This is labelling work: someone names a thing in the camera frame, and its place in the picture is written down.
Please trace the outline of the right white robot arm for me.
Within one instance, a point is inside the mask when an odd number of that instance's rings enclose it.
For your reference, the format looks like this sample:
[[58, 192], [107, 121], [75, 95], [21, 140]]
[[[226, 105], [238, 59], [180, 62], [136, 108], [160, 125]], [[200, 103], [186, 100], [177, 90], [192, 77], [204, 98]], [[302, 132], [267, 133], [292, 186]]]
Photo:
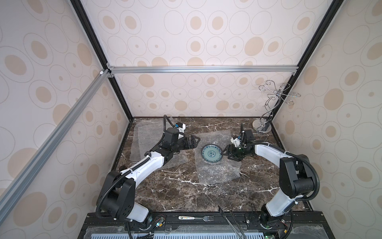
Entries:
[[222, 152], [228, 159], [242, 161], [247, 156], [260, 156], [279, 168], [280, 189], [267, 204], [263, 205], [259, 221], [270, 229], [291, 211], [300, 201], [310, 201], [319, 192], [319, 176], [308, 158], [296, 155], [265, 141], [255, 139], [250, 129], [240, 126], [240, 135], [231, 139]]

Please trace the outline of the bubble wrap sheet around orange plate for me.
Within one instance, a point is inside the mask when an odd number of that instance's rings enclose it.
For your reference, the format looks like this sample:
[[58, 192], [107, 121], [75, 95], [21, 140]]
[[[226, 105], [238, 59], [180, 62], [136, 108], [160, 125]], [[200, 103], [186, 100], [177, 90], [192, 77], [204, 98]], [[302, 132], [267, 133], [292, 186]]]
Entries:
[[163, 135], [163, 118], [142, 119], [136, 122], [130, 150], [130, 160], [140, 161]]

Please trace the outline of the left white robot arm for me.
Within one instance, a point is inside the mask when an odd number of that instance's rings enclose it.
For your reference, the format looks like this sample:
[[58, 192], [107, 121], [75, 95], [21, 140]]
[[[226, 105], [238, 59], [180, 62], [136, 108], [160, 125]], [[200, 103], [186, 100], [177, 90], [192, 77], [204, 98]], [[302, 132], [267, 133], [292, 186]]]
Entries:
[[153, 222], [152, 213], [135, 202], [136, 188], [150, 174], [168, 163], [176, 153], [198, 146], [201, 139], [185, 133], [185, 130], [184, 123], [173, 124], [164, 115], [162, 137], [144, 154], [144, 158], [130, 168], [108, 173], [96, 202], [96, 217], [133, 220], [150, 225]]

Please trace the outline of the bubble wrap sheet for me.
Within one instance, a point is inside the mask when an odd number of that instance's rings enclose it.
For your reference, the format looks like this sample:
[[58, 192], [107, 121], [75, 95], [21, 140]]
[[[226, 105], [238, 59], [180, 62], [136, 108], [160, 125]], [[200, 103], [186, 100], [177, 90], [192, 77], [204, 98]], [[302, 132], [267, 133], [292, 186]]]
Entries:
[[[145, 156], [147, 151], [151, 151], [152, 148], [160, 141], [163, 136], [163, 119], [150, 119], [143, 120], [137, 124], [137, 136], [139, 152], [142, 157]], [[162, 169], [168, 169], [187, 163], [189, 160], [186, 157], [184, 151], [178, 154], [174, 154], [173, 158], [167, 162]]]
[[201, 139], [194, 149], [200, 184], [219, 184], [240, 177], [241, 162], [222, 155], [224, 148], [231, 144], [230, 130], [199, 133], [196, 136]]

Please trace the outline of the blue patterned dinner plate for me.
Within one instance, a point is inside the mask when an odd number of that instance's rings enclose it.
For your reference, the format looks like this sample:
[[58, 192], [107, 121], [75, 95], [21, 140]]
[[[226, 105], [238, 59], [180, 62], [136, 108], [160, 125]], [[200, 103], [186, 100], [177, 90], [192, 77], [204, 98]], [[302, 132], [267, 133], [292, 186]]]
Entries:
[[207, 144], [201, 151], [202, 158], [209, 163], [218, 163], [222, 160], [222, 149], [216, 144]]

